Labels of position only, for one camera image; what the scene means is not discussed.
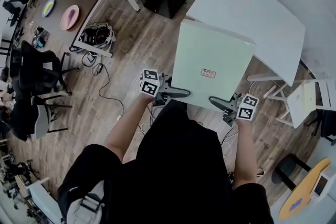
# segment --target pink plate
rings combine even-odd
[[[70,29],[75,22],[77,21],[79,16],[79,7],[77,5],[72,5],[68,7],[67,10],[63,13],[61,18],[61,29],[68,30]]]

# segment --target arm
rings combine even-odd
[[[131,144],[143,112],[153,100],[149,95],[143,93],[139,95],[130,109],[121,117],[106,137],[103,146],[115,153],[121,161]]]
[[[247,184],[255,183],[257,177],[257,158],[252,139],[251,122],[238,120],[238,144],[235,163],[234,189]]]

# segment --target yellow tabletop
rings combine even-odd
[[[279,218],[287,219],[302,211],[310,202],[310,193],[322,170],[330,165],[330,159],[324,158],[312,168],[305,178],[295,187],[282,206]]]

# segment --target white desk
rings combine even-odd
[[[196,0],[187,16],[255,42],[255,56],[276,74],[249,76],[249,81],[283,79],[288,85],[293,84],[305,27],[278,1]]]

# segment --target hand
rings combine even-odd
[[[155,100],[154,97],[148,95],[148,94],[145,94],[145,93],[140,93],[139,97],[138,97],[140,100],[146,102],[147,104],[153,102]]]

